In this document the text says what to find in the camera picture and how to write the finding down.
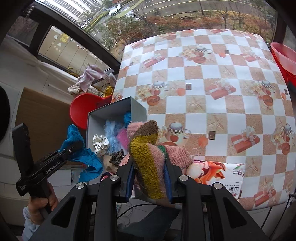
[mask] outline light blue sleeve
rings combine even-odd
[[[23,241],[28,241],[30,237],[33,235],[33,233],[37,230],[37,228],[39,228],[39,225],[34,224],[31,221],[31,215],[29,213],[28,207],[24,207],[22,214],[25,217],[25,228],[22,232],[22,239]]]

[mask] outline building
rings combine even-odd
[[[82,21],[83,13],[91,13],[102,6],[102,0],[39,0],[75,23]]]

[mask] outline person's leg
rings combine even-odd
[[[158,206],[141,221],[132,223],[120,232],[144,237],[144,241],[162,240],[178,214],[177,209]]]

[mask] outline car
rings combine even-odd
[[[113,14],[116,14],[119,11],[119,9],[121,9],[120,4],[113,6],[109,11],[109,15],[112,16]]]

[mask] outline checkered tablecloth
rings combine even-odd
[[[261,36],[198,29],[130,44],[112,102],[128,96],[157,121],[160,143],[185,146],[198,160],[246,163],[239,198],[246,210],[287,201],[295,119]]]

